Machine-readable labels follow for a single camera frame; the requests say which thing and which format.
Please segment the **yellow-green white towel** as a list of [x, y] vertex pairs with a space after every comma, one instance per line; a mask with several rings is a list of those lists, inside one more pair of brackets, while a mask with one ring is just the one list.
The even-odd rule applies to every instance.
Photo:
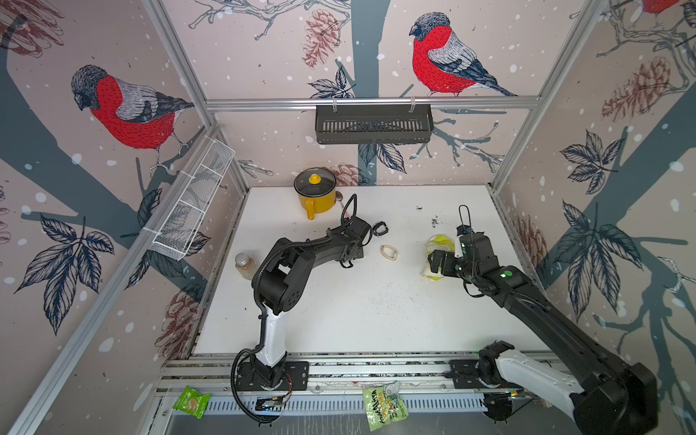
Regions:
[[432, 271], [432, 263], [438, 266], [442, 253], [454, 253], [455, 245], [452, 239], [444, 235], [437, 235], [428, 240], [426, 244], [426, 263], [422, 270], [422, 276], [437, 282], [444, 278], [438, 270]]

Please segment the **black wrist watch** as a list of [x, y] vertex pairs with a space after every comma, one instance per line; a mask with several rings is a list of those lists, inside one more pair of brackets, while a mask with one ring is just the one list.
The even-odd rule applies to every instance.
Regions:
[[373, 235], [383, 237], [389, 232], [389, 227], [384, 221], [380, 221], [373, 226]]

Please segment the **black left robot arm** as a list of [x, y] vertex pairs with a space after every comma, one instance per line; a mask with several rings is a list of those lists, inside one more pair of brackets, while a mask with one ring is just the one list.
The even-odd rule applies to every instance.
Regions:
[[237, 354], [230, 373], [235, 390], [275, 390], [286, 381], [287, 314], [299, 303], [311, 273], [332, 262], [352, 268], [372, 237], [368, 222], [344, 217], [320, 239], [293, 242], [283, 237], [275, 243], [251, 281], [261, 311], [259, 343]]

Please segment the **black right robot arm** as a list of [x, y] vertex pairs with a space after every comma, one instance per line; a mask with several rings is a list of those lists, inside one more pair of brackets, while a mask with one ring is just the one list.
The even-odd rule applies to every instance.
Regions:
[[516, 384], [550, 402], [584, 434], [646, 434], [658, 425], [657, 382], [643, 364], [627, 364], [544, 301], [530, 278], [496, 257], [469, 261], [435, 250], [431, 272], [457, 277], [525, 324], [569, 371], [560, 373], [497, 341], [480, 350], [478, 378], [485, 386]]

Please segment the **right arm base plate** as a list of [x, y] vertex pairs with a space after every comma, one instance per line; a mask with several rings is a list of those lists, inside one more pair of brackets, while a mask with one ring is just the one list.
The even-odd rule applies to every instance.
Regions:
[[509, 389], [514, 384], [509, 382], [482, 381], [478, 370], [478, 360], [450, 360], [449, 371], [444, 373], [444, 377], [453, 381], [454, 388], [459, 390], [467, 389]]

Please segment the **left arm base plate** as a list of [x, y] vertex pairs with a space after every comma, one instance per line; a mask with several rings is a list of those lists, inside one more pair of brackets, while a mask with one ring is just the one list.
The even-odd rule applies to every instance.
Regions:
[[260, 362], [242, 362], [232, 376], [238, 392], [305, 391], [309, 379], [308, 362], [281, 362], [269, 367]]

